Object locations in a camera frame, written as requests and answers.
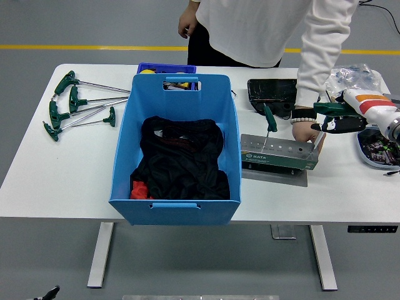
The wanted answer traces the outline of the person's right hand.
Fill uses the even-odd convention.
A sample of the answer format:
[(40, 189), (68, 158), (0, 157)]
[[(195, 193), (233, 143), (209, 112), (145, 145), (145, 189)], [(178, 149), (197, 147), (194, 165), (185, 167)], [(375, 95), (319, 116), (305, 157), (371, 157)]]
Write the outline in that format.
[(198, 24), (198, 20), (196, 18), (198, 7), (198, 2), (190, 1), (186, 9), (179, 17), (178, 34), (184, 39), (188, 39), (193, 34)]

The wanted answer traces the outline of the black white robot left hand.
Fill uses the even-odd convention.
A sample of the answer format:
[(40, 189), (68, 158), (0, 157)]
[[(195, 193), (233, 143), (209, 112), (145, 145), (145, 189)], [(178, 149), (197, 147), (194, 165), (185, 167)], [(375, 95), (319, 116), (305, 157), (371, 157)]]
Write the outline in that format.
[(34, 297), (31, 300), (53, 300), (58, 292), (60, 291), (60, 286), (54, 286), (50, 291), (48, 291), (44, 296)]

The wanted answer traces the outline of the person's left hand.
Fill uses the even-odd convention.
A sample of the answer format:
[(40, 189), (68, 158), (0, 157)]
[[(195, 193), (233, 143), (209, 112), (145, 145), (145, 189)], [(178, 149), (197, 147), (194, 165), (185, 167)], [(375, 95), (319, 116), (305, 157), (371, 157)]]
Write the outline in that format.
[(292, 135), (296, 141), (315, 144), (321, 131), (313, 129), (314, 122), (302, 121), (292, 123)]

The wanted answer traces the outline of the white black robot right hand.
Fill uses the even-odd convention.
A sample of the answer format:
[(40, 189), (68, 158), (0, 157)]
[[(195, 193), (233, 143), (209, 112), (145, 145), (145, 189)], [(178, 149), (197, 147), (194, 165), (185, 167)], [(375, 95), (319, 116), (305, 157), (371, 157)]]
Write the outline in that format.
[(362, 131), (376, 125), (392, 141), (399, 136), (399, 108), (378, 91), (345, 89), (336, 102), (316, 102), (314, 110), (326, 117), (319, 130), (328, 133)]

